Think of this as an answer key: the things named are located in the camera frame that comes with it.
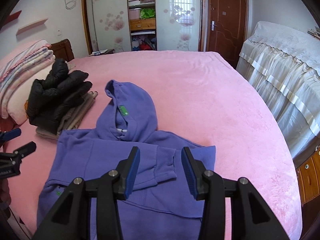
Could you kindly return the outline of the purple hoodie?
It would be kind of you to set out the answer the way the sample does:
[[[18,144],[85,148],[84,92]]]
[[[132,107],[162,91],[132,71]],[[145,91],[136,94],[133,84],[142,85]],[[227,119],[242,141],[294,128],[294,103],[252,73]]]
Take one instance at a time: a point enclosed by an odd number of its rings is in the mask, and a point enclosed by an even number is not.
[[[56,156],[39,196],[37,222],[43,221],[69,183],[77,177],[96,179],[116,168],[133,147],[140,163],[133,191],[119,201],[125,239],[197,239],[204,203],[193,198],[185,178],[181,152],[188,147],[210,170],[215,146],[201,146],[157,128],[152,98],[130,82],[110,81],[111,98],[94,129],[63,131]]]

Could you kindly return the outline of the folded beige knit sweater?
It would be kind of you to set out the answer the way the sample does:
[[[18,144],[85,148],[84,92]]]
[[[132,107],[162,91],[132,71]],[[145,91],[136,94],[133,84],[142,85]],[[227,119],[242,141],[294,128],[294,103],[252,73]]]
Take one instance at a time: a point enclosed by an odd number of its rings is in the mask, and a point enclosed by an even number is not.
[[[71,108],[65,116],[62,118],[56,133],[49,132],[44,128],[36,128],[36,134],[40,137],[46,139],[53,139],[57,140],[62,131],[64,130],[71,130],[71,129],[78,129],[80,123],[82,122],[83,118],[90,110],[90,108],[94,105],[95,99],[98,96],[97,91],[90,91],[84,96],[84,102],[79,105],[78,107]]]

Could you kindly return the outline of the black puffer jacket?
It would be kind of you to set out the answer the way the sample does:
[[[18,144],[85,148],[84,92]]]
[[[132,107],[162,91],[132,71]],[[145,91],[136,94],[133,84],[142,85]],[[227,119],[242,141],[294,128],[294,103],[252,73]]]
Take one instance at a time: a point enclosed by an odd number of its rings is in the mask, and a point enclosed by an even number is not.
[[[33,81],[26,109],[29,124],[57,133],[63,117],[84,103],[92,88],[87,78],[87,72],[70,72],[63,59],[56,59],[45,79]]]

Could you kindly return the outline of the stacked folded quilts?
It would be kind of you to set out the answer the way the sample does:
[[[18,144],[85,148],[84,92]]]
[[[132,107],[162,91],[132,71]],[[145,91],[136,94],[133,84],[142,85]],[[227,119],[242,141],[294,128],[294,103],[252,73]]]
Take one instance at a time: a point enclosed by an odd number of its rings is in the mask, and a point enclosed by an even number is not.
[[[28,42],[1,59],[1,119],[27,120],[24,105],[35,75],[55,61],[50,46],[44,39]]]

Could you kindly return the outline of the wooden drawer cabinet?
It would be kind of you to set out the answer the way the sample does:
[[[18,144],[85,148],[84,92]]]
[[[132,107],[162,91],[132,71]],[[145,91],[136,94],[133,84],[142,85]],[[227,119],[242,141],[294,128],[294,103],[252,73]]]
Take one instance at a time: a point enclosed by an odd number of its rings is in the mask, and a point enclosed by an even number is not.
[[[319,158],[320,152],[317,146],[315,152],[296,169],[302,205],[319,196]]]

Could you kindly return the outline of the wooden headboard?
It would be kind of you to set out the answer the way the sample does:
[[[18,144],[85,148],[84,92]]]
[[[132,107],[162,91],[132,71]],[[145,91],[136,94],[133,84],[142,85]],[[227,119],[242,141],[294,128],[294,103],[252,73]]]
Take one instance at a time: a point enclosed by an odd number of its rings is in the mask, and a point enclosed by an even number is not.
[[[64,59],[67,62],[75,59],[72,45],[69,39],[64,39],[62,41],[52,43],[50,45],[50,49],[53,51],[53,54],[56,58]]]

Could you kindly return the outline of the white lace covered furniture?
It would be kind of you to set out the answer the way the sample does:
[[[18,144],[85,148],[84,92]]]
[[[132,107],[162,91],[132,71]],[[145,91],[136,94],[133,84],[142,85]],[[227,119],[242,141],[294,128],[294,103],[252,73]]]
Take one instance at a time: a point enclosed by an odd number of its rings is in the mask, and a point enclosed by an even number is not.
[[[259,21],[244,42],[236,70],[274,116],[293,158],[319,140],[319,40]]]

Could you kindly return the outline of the floral wardrobe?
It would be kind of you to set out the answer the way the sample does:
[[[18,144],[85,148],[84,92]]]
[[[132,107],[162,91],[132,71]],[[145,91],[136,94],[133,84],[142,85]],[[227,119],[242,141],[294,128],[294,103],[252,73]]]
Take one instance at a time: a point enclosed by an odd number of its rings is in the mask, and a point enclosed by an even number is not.
[[[90,53],[200,51],[203,0],[81,0]]]

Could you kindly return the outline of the brown wooden door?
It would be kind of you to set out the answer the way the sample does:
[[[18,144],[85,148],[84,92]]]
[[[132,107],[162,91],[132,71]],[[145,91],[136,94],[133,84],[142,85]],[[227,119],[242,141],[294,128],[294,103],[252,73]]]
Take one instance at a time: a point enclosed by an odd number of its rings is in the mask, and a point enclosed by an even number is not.
[[[207,51],[219,53],[233,68],[246,34],[247,0],[208,0]]]

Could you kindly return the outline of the wall shelf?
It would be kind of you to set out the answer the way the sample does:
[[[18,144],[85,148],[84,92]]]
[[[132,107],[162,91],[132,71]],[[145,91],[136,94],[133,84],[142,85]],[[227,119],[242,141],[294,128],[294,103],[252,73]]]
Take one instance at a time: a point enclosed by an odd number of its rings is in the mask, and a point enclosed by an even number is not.
[[[35,22],[29,23],[25,26],[22,26],[22,27],[18,28],[18,30],[16,32],[16,36],[26,32],[26,31],[29,31],[33,28],[36,28],[38,26],[41,26],[41,25],[45,24],[47,21],[48,21],[48,18],[43,18],[41,20],[37,20]]]

